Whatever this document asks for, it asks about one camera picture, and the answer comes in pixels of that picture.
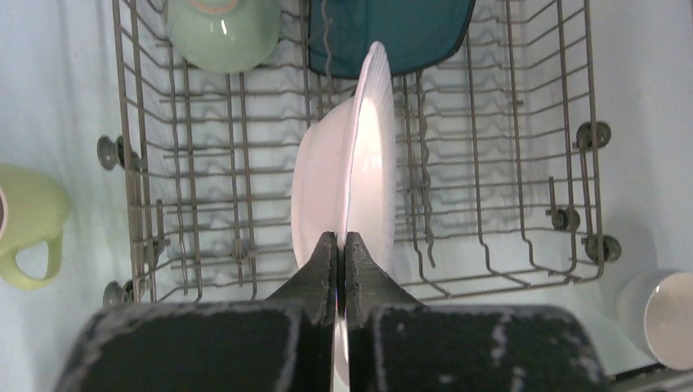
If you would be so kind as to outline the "white scalloped plate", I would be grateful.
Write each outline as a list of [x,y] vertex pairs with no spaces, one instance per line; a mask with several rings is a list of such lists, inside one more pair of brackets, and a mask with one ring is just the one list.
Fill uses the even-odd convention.
[[349,233],[358,233],[378,271],[392,282],[397,129],[386,48],[373,42],[355,94],[311,125],[299,145],[291,192],[299,267],[322,233],[334,233],[339,250]]

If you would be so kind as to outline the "white ceramic bowl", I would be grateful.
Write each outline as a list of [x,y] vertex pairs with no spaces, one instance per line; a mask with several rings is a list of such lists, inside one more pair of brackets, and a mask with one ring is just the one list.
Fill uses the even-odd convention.
[[667,368],[692,369],[692,272],[637,274],[617,294],[615,308],[638,349]]

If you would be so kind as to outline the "pale green ceramic bowl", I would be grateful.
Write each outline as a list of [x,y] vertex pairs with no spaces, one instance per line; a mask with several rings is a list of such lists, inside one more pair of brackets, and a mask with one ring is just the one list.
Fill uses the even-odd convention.
[[274,0],[167,1],[165,25],[174,49],[191,64],[237,74],[266,62],[281,31],[282,7]]

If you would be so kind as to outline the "teal square plate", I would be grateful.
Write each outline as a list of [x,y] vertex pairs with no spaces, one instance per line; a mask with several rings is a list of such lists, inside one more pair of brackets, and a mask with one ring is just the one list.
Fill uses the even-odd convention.
[[386,50],[391,73],[411,74],[457,53],[475,2],[311,1],[308,61],[324,76],[357,79],[372,43]]

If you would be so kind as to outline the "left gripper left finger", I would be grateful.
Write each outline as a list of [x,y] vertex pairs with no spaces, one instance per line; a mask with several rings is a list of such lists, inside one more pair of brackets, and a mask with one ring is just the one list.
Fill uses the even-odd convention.
[[338,241],[262,301],[112,305],[85,324],[57,391],[329,391]]

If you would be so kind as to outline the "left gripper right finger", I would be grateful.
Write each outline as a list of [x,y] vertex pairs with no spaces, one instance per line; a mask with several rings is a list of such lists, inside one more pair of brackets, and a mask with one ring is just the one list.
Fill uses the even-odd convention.
[[352,391],[608,391],[592,342],[547,305],[424,305],[372,258],[344,246]]

